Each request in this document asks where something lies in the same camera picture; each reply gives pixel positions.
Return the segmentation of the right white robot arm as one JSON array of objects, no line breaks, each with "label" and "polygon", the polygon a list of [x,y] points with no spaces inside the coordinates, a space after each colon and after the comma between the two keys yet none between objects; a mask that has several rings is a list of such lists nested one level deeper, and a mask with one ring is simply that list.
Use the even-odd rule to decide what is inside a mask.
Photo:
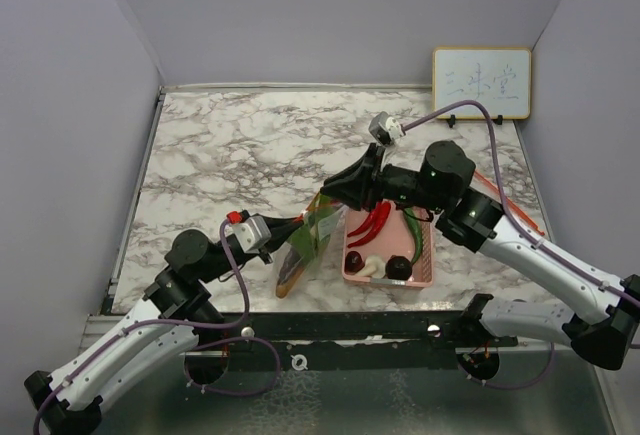
[{"label": "right white robot arm", "polygon": [[370,144],[357,162],[324,181],[321,194],[354,210],[388,200],[431,212],[444,238],[511,267],[558,300],[544,305],[477,295],[459,322],[467,344],[525,337],[568,346],[603,369],[622,367],[639,328],[638,276],[605,273],[534,234],[502,203],[472,188],[475,164],[452,141],[432,143],[417,171],[384,165],[384,152]]}]

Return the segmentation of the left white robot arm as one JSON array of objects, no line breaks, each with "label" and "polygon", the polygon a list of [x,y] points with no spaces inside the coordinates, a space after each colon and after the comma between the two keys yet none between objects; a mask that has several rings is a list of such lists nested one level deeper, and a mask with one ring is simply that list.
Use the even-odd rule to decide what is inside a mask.
[{"label": "left white robot arm", "polygon": [[[107,399],[127,390],[163,358],[183,350],[214,347],[220,337],[245,326],[250,313],[241,265],[271,255],[303,225],[301,218],[271,218],[232,212],[213,242],[188,229],[173,241],[166,266],[142,297],[97,342],[66,365],[36,371],[24,382],[36,410],[33,433],[89,434]],[[207,283],[231,274],[243,300],[239,316],[227,320],[211,304]]]}]

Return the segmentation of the green leaf vegetable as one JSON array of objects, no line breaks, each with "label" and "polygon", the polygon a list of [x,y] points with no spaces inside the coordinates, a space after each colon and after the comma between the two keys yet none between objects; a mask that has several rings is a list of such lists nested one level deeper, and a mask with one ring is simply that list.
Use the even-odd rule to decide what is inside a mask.
[{"label": "green leaf vegetable", "polygon": [[288,239],[291,248],[301,254],[309,254],[314,260],[328,245],[341,217],[341,209],[335,205],[308,210],[303,217],[303,226]]}]

